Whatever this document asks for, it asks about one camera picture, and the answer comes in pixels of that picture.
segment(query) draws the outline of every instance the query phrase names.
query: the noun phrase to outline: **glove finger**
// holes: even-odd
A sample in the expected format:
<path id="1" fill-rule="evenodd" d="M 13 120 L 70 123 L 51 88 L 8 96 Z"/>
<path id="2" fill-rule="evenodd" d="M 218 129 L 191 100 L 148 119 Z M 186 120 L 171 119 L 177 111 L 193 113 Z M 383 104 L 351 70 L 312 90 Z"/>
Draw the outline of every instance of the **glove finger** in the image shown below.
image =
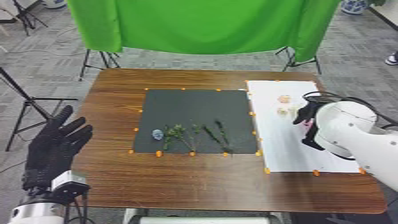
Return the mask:
<path id="1" fill-rule="evenodd" d="M 61 128 L 61 134 L 67 136 L 70 135 L 77 130 L 79 128 L 83 127 L 86 123 L 86 118 L 81 117 L 63 128 Z"/>
<path id="2" fill-rule="evenodd" d="M 91 140 L 91 137 L 93 137 L 93 132 L 88 132 L 81 138 L 81 140 L 75 142 L 74 144 L 74 150 L 75 150 L 75 154 L 79 154 L 83 148 L 84 148 L 84 145 L 88 144 L 90 140 Z"/>
<path id="3" fill-rule="evenodd" d="M 93 132 L 93 126 L 88 125 L 68 137 L 67 139 L 70 140 L 70 142 L 77 142 L 83 137 L 86 136 L 86 134 Z"/>
<path id="4" fill-rule="evenodd" d="M 63 124 L 67 123 L 68 118 L 72 117 L 74 114 L 74 107 L 72 105 L 68 105 L 63 109 L 63 111 L 59 112 L 58 116 L 54 117 L 54 125 L 59 128 L 63 126 Z"/>

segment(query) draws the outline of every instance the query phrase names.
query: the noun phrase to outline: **white paper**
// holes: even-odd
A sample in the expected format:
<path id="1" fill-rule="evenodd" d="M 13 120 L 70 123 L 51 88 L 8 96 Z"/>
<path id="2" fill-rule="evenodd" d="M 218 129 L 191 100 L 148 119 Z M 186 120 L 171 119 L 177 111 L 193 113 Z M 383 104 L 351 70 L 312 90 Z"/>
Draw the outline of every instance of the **white paper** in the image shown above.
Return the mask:
<path id="1" fill-rule="evenodd" d="M 250 81 L 250 98 L 257 113 L 258 136 L 264 139 L 262 148 L 266 164 L 271 172 L 344 172 L 360 173 L 356 161 L 342 159 L 329 151 L 319 151 L 303 144 L 308 126 L 294 125 L 297 110 L 306 106 L 303 95 L 317 91 L 310 81 Z M 289 95 L 285 104 L 280 97 Z"/>

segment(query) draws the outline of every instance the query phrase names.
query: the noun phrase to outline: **light stand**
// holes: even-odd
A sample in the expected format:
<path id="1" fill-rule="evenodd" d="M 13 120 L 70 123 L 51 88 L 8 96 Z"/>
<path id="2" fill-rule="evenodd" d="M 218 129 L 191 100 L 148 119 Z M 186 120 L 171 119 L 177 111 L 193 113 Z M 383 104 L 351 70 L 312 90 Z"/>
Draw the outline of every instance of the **light stand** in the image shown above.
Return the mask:
<path id="1" fill-rule="evenodd" d="M 15 2 L 15 6 L 17 6 L 17 10 L 19 10 L 19 17 L 22 20 L 22 24 L 24 24 L 24 29 L 26 29 L 26 33 L 29 36 L 29 29 L 36 29 L 36 21 L 43 24 L 45 27 L 49 27 L 47 23 L 40 20 L 40 18 L 35 16 L 35 14 L 27 11 L 27 9 L 22 7 L 22 4 L 17 0 L 13 0 Z"/>
<path id="2" fill-rule="evenodd" d="M 83 81 L 83 79 L 84 79 L 84 73 L 86 73 L 86 69 L 88 69 L 88 68 L 97 68 L 97 69 L 100 69 L 100 70 L 106 70 L 107 68 L 111 68 L 111 64 L 113 64 L 113 63 L 114 63 L 114 65 L 116 65 L 116 68 L 122 68 L 122 66 L 120 66 L 120 64 L 118 64 L 118 61 L 116 61 L 116 59 L 114 59 L 114 56 L 120 58 L 120 55 L 118 55 L 116 53 L 109 53 L 109 52 L 104 52 L 104 51 L 100 51 L 98 53 L 100 53 L 100 55 L 102 55 L 106 68 L 100 68 L 100 67 L 97 67 L 97 66 L 93 66 L 93 65 L 88 64 L 88 62 L 90 62 L 90 57 L 91 57 L 91 49 L 88 49 L 88 51 L 86 51 L 86 56 L 84 56 L 84 66 L 83 66 L 83 71 L 81 71 L 81 75 L 79 75 L 79 81 Z"/>
<path id="3" fill-rule="evenodd" d="M 29 96 L 27 92 L 22 89 L 22 86 L 19 85 L 19 83 L 17 83 L 15 79 L 11 78 L 8 72 L 4 71 L 4 68 L 3 67 L 0 67 L 0 74 L 3 74 L 3 77 L 4 77 L 4 79 L 0 77 L 4 83 L 10 85 L 10 87 L 13 88 L 13 90 L 17 91 L 17 93 L 20 94 L 20 96 L 26 98 L 24 108 L 22 108 L 22 112 L 20 112 L 20 116 L 19 116 L 19 120 L 17 120 L 17 126 L 15 126 L 15 130 L 13 130 L 13 133 L 11 133 L 10 143 L 8 143 L 8 147 L 6 147 L 6 152 L 10 152 L 17 135 L 24 131 L 31 130 L 33 128 L 36 128 L 38 126 L 42 126 L 47 123 L 49 119 L 54 117 L 54 115 L 58 113 L 58 110 L 59 110 L 59 107 L 61 107 L 63 102 L 67 100 L 77 101 L 79 99 L 75 99 L 75 98 L 47 98 L 47 97 L 45 98 L 43 97 L 42 98 L 36 98 L 36 97 Z M 40 106 L 40 104 L 36 102 L 40 100 L 56 100 L 56 101 L 59 101 L 58 107 L 54 109 L 54 113 L 49 113 L 49 111 L 45 110 L 45 108 Z M 27 126 L 26 128 L 20 128 L 24 116 L 27 115 L 26 114 L 26 111 L 27 111 L 27 108 L 29 107 L 33 107 L 36 109 L 36 111 L 40 112 L 40 114 L 42 114 L 43 118 L 47 119 L 47 121 L 36 123 L 35 125 Z"/>
<path id="4" fill-rule="evenodd" d="M 313 60 L 306 61 L 305 63 L 297 63 L 297 62 L 296 62 L 296 53 L 294 53 L 294 55 L 290 55 L 290 49 L 289 49 L 289 47 L 285 47 L 285 48 L 278 51 L 276 55 L 280 55 L 283 51 L 287 51 L 289 58 L 290 58 L 290 61 L 289 61 L 287 65 L 285 65 L 285 68 L 283 68 L 283 72 L 289 70 L 289 67 L 294 68 L 294 67 L 299 67 L 299 66 L 306 65 L 308 63 L 315 63 L 315 64 L 317 64 L 317 69 L 319 69 L 319 74 L 322 75 L 321 61 L 319 61 L 319 57 L 317 57 L 317 55 L 315 55 Z"/>

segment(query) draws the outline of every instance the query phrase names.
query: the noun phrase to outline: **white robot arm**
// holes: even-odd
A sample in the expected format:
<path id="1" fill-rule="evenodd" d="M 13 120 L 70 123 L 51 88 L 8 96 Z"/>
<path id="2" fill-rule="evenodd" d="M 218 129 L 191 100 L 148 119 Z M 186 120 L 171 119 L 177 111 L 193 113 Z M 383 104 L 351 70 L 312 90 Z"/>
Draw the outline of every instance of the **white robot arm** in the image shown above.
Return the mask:
<path id="1" fill-rule="evenodd" d="M 358 102 L 329 103 L 317 112 L 315 142 L 338 156 L 358 163 L 398 191 L 398 132 L 376 126 L 377 113 Z"/>

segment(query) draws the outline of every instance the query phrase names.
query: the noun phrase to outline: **gray mat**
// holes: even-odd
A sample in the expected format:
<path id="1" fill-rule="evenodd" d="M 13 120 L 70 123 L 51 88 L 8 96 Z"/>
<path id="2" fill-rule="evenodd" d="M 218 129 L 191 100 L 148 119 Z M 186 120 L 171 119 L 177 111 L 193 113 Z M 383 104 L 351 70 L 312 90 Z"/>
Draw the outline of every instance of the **gray mat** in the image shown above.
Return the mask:
<path id="1" fill-rule="evenodd" d="M 250 116 L 248 92 L 239 90 L 150 90 L 146 94 L 145 113 L 134 148 L 138 152 L 155 153 L 164 148 L 164 139 L 154 138 L 154 130 L 166 132 L 166 126 L 182 124 L 186 141 L 198 153 L 225 153 L 223 146 L 203 130 L 207 125 L 223 144 L 235 154 L 253 154 L 258 150 L 255 126 Z M 226 138 L 216 121 L 223 123 Z M 191 148 L 178 140 L 173 141 L 168 153 L 189 153 Z"/>

